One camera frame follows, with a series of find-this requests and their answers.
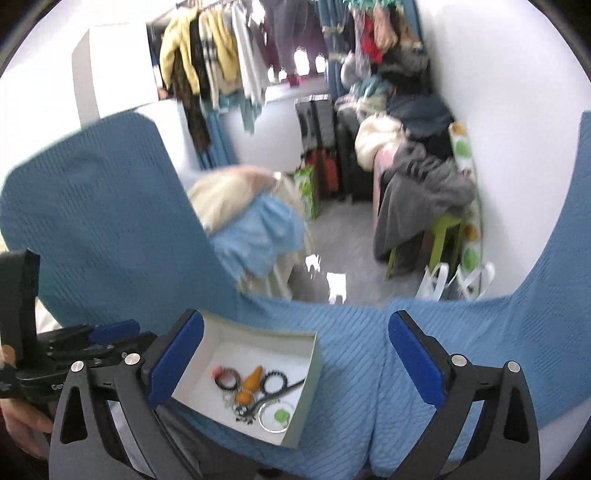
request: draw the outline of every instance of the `white plastic bag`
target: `white plastic bag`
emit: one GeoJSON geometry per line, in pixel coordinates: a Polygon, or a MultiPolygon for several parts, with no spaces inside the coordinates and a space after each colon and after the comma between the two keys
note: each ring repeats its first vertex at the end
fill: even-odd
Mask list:
{"type": "Polygon", "coordinates": [[[447,285],[448,275],[449,265],[444,262],[435,265],[433,272],[429,272],[429,268],[425,267],[425,275],[419,285],[415,298],[419,300],[439,301],[447,285]]]}
{"type": "Polygon", "coordinates": [[[494,279],[495,264],[492,262],[478,265],[467,277],[459,266],[446,287],[445,297],[448,300],[480,300],[494,279]]]}

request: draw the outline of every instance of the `green stool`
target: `green stool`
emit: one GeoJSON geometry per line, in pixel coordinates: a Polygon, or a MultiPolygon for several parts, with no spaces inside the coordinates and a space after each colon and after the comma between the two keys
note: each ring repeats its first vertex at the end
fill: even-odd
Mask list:
{"type": "MultiPolygon", "coordinates": [[[[460,255],[460,247],[462,246],[462,230],[463,230],[464,219],[457,218],[451,215],[450,213],[444,213],[435,225],[433,225],[430,230],[433,233],[433,249],[431,250],[431,260],[429,260],[429,271],[432,272],[437,265],[441,261],[441,254],[443,253],[443,244],[445,243],[445,238],[447,235],[447,230],[450,228],[454,228],[456,226],[460,226],[460,231],[458,233],[456,244],[453,247],[452,253],[452,264],[450,265],[450,272],[455,272],[457,267],[457,258],[460,255]]],[[[394,260],[396,259],[396,249],[393,248],[390,252],[390,259],[388,260],[388,269],[386,270],[386,280],[390,278],[392,275],[392,267],[394,266],[394,260]]]]}

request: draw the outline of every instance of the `blue clamp pad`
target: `blue clamp pad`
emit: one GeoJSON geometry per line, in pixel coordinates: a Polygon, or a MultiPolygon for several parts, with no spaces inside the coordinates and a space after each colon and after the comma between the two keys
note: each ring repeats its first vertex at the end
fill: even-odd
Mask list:
{"type": "Polygon", "coordinates": [[[113,323],[96,327],[88,335],[90,343],[97,345],[108,345],[109,343],[122,342],[139,335],[139,323],[135,320],[125,320],[123,322],[113,323]]]}
{"type": "MultiPolygon", "coordinates": [[[[416,328],[425,336],[418,326],[416,328]]],[[[423,401],[441,408],[446,398],[444,376],[399,312],[390,317],[388,336],[423,401]]]]}
{"type": "Polygon", "coordinates": [[[193,312],[150,371],[147,401],[151,409],[154,410],[172,397],[203,339],[204,329],[203,317],[199,312],[193,312]]]}

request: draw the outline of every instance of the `white fabric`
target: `white fabric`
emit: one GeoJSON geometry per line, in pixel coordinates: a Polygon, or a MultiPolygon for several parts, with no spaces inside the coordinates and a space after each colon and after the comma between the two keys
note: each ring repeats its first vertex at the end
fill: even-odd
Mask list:
{"type": "Polygon", "coordinates": [[[215,170],[201,177],[187,192],[195,215],[208,235],[237,218],[258,192],[233,169],[215,170]]]}
{"type": "Polygon", "coordinates": [[[456,274],[449,282],[449,300],[480,300],[495,279],[495,264],[487,262],[478,265],[468,276],[459,265],[456,274]]]}
{"type": "Polygon", "coordinates": [[[268,69],[260,54],[256,56],[253,51],[244,7],[240,3],[234,2],[230,10],[232,11],[232,28],[238,46],[238,63],[242,75],[244,96],[250,99],[253,104],[264,105],[265,90],[269,86],[268,69]]]}
{"type": "Polygon", "coordinates": [[[372,171],[378,150],[396,142],[401,135],[400,120],[381,113],[366,118],[355,138],[355,153],[359,166],[365,171],[372,171]]]}
{"type": "Polygon", "coordinates": [[[433,272],[429,272],[429,267],[425,267],[425,275],[421,284],[418,286],[415,298],[419,300],[439,301],[447,284],[448,274],[449,265],[444,262],[435,265],[433,272]]]}

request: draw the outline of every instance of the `yellow jacket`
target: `yellow jacket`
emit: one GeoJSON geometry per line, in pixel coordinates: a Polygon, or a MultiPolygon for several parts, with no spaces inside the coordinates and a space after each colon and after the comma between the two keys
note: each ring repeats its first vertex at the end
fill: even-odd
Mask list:
{"type": "Polygon", "coordinates": [[[195,20],[197,12],[197,8],[192,8],[174,17],[164,31],[160,49],[160,73],[166,87],[170,87],[170,80],[173,75],[174,52],[179,49],[183,59],[184,71],[194,95],[199,94],[200,88],[197,72],[191,63],[189,24],[195,20]]]}
{"type": "Polygon", "coordinates": [[[204,20],[212,31],[213,41],[217,48],[217,59],[222,69],[223,77],[228,82],[232,82],[240,75],[236,37],[226,29],[221,10],[203,12],[202,17],[204,17],[204,20]]]}

